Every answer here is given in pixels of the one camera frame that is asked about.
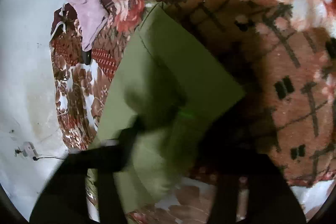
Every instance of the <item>electrical outlet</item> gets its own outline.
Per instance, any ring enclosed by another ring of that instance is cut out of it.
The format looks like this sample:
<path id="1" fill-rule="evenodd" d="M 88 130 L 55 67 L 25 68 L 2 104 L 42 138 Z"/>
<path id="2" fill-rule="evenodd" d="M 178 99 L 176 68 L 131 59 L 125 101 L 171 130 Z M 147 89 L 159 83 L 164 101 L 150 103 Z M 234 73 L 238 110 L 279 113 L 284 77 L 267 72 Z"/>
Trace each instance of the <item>electrical outlet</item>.
<path id="1" fill-rule="evenodd" d="M 25 157 L 33 158 L 36 157 L 38 158 L 39 155 L 35 150 L 34 145 L 31 142 L 24 142 L 23 146 L 21 147 L 21 151 Z"/>

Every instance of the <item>folded green garment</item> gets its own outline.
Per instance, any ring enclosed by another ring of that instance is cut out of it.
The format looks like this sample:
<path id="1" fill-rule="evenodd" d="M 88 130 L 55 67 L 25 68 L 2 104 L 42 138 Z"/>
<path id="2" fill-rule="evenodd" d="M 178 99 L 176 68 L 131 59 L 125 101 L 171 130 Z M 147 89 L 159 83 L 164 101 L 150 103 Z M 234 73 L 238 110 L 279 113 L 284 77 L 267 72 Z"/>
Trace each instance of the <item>folded green garment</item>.
<path id="1" fill-rule="evenodd" d="M 204 46 L 156 5 L 125 49 L 91 145 L 117 138 L 136 115 L 144 121 L 128 166 L 115 174 L 125 212 L 160 200 L 192 167 L 212 122 L 243 95 Z"/>

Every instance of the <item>white wall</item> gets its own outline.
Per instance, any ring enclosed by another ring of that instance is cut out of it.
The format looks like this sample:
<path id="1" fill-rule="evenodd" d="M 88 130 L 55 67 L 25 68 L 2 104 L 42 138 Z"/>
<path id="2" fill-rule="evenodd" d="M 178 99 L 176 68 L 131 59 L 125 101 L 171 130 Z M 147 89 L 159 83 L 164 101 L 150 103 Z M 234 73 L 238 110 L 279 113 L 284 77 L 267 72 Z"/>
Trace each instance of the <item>white wall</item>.
<path id="1" fill-rule="evenodd" d="M 49 50 L 53 13 L 63 2 L 0 0 L 0 183 L 27 219 L 59 160 L 15 158 L 14 149 L 31 141 L 39 154 L 66 152 Z"/>

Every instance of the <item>green fabric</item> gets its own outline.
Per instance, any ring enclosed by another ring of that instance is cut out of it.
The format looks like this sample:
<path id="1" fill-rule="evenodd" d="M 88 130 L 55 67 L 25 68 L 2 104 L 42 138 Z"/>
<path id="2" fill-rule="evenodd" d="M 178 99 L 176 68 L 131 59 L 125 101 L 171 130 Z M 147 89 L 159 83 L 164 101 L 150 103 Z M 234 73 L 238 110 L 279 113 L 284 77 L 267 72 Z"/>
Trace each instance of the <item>green fabric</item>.
<path id="1" fill-rule="evenodd" d="M 125 212 L 160 200 L 194 163 L 211 123 L 243 95 L 216 59 L 156 5 L 125 49 L 91 145 L 117 138 L 142 117 L 146 133 L 127 168 L 115 174 Z"/>

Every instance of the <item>black cable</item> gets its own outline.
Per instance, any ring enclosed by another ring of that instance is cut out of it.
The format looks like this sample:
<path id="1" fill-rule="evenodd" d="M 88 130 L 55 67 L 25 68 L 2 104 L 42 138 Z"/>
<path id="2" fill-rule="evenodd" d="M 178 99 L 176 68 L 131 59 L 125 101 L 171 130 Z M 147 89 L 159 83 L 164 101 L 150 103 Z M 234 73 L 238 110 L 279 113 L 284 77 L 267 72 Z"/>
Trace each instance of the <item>black cable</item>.
<path id="1" fill-rule="evenodd" d="M 39 157 L 39 158 L 36 158 L 36 157 L 33 157 L 33 160 L 39 160 L 39 159 L 58 159 L 58 160 L 64 160 L 64 158 L 59 158 L 59 157 Z"/>

